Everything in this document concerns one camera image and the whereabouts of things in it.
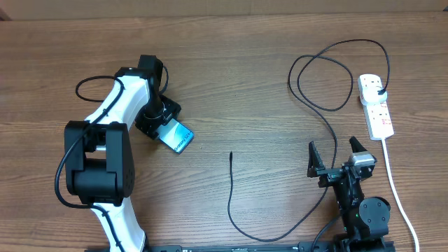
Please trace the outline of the blue Samsung Galaxy smartphone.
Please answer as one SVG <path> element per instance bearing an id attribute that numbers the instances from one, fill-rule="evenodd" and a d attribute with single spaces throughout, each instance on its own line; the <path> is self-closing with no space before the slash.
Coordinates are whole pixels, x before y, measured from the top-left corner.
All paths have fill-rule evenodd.
<path id="1" fill-rule="evenodd" d="M 166 125 L 159 126 L 156 132 L 161 142 L 178 154 L 182 153 L 194 138 L 193 131 L 174 118 Z"/>

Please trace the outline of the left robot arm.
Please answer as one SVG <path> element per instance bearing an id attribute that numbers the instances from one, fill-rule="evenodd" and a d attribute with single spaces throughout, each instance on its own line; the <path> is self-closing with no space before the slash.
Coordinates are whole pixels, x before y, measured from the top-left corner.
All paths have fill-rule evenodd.
<path id="1" fill-rule="evenodd" d="M 84 120 L 64 129 L 64 156 L 55 176 L 58 200 L 74 209 L 89 209 L 99 219 L 108 251 L 149 251 L 130 195 L 136 173 L 130 130 L 136 127 L 166 144 L 176 138 L 181 107 L 164 96 L 166 66 L 154 55 L 141 55 L 137 67 L 122 67 L 113 89 Z"/>

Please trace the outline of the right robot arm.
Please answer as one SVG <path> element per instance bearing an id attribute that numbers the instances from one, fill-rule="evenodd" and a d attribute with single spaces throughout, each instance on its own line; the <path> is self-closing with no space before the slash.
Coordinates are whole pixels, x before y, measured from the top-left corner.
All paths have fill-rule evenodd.
<path id="1" fill-rule="evenodd" d="M 384 241 L 389 233 L 391 206 L 383 197 L 366 198 L 361 182 L 372 176 L 377 159 L 356 137 L 349 140 L 353 153 L 339 169 L 326 169 L 313 142 L 309 143 L 307 175 L 318 178 L 320 188 L 332 188 L 339 214 L 316 235 L 310 251 L 394 251 L 392 241 Z M 321 235 L 338 219 L 344 224 L 344 234 L 332 241 L 319 242 Z"/>

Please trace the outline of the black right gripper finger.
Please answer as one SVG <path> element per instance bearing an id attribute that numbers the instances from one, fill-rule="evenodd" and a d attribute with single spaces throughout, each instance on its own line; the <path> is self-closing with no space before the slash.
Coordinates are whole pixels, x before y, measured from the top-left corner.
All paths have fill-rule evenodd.
<path id="1" fill-rule="evenodd" d="M 319 152 L 313 141 L 309 143 L 309 162 L 307 168 L 307 176 L 308 177 L 317 177 L 320 176 L 325 170 L 325 166 L 321 159 Z"/>
<path id="2" fill-rule="evenodd" d="M 353 153 L 365 152 L 367 149 L 357 140 L 355 136 L 349 139 L 351 149 Z"/>

